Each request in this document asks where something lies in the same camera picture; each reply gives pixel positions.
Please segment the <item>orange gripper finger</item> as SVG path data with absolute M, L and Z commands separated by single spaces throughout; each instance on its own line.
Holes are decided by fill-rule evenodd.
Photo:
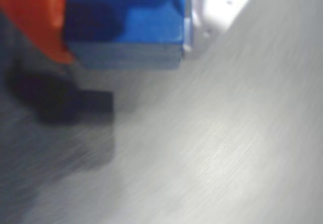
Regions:
M 48 58 L 73 62 L 63 40 L 67 0 L 1 0 L 1 11 Z

